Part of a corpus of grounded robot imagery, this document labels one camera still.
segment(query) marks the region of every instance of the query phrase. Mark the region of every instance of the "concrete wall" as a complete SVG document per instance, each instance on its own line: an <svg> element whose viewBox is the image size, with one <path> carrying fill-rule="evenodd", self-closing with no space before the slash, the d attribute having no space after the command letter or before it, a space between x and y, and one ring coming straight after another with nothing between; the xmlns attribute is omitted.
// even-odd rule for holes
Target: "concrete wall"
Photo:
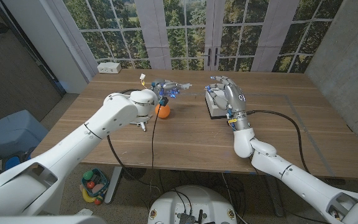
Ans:
<svg viewBox="0 0 358 224"><path fill-rule="evenodd" d="M343 1L305 73L358 135L358 1Z"/></svg>
<svg viewBox="0 0 358 224"><path fill-rule="evenodd" d="M66 92L81 93L87 82L40 1L15 0L4 3Z"/></svg>

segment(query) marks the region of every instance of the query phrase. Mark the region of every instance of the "orange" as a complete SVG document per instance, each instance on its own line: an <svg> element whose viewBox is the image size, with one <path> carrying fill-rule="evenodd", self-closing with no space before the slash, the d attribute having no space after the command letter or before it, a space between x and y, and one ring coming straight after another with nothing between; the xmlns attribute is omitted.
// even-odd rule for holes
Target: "orange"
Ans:
<svg viewBox="0 0 358 224"><path fill-rule="evenodd" d="M157 106L155 107L155 114L158 113L158 108L159 108L159 107L160 107L160 105L157 105ZM167 105L167 106L161 106L160 112L159 112L159 114L158 114L158 117L159 117L159 118L167 118L170 112L171 112L171 108L169 108L168 105Z"/></svg>

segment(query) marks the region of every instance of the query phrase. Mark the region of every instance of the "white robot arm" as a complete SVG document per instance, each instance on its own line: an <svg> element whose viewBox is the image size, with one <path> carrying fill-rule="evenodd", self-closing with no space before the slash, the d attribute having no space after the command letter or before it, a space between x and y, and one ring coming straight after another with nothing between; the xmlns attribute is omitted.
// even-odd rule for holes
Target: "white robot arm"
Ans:
<svg viewBox="0 0 358 224"><path fill-rule="evenodd" d="M234 150L239 157L252 157L252 165L289 186L315 208L329 223L358 223L358 193L337 189L277 155L270 144L255 138L246 113L246 99L241 89L228 77L211 77L221 83L206 86L215 104L227 110L234 131ZM225 98L212 88L224 90Z"/></svg>
<svg viewBox="0 0 358 224"><path fill-rule="evenodd" d="M189 86L159 79L150 89L107 96L89 120L56 146L0 174L0 216L38 214L103 138L130 122L147 121L155 106L166 104L165 95L175 96Z"/></svg>

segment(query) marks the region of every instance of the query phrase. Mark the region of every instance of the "wall outlet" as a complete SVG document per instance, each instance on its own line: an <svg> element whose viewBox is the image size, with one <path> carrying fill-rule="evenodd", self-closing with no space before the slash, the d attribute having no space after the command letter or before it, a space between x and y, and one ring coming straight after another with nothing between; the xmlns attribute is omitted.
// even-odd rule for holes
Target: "wall outlet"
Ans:
<svg viewBox="0 0 358 224"><path fill-rule="evenodd" d="M121 71L121 64L120 63L114 63L114 62L100 63L98 65L98 70L99 70L100 73L117 74L117 73L119 73L119 71Z"/></svg>

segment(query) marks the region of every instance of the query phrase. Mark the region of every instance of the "white box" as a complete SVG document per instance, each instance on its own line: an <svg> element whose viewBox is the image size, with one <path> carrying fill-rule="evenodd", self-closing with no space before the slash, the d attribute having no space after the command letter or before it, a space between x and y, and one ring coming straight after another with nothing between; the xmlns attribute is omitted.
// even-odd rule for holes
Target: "white box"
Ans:
<svg viewBox="0 0 358 224"><path fill-rule="evenodd" d="M98 70L99 70L100 73L117 74L117 73L119 73L119 71L121 71L121 64L120 63L114 63L114 62L100 63L98 65Z"/></svg>
<svg viewBox="0 0 358 224"><path fill-rule="evenodd" d="M220 89L211 89L216 93L218 96L225 98L224 92ZM226 117L226 110L221 110L214 104L214 101L208 91L205 91L205 101L208 106L208 111L211 119L219 119L219 118L227 118Z"/></svg>

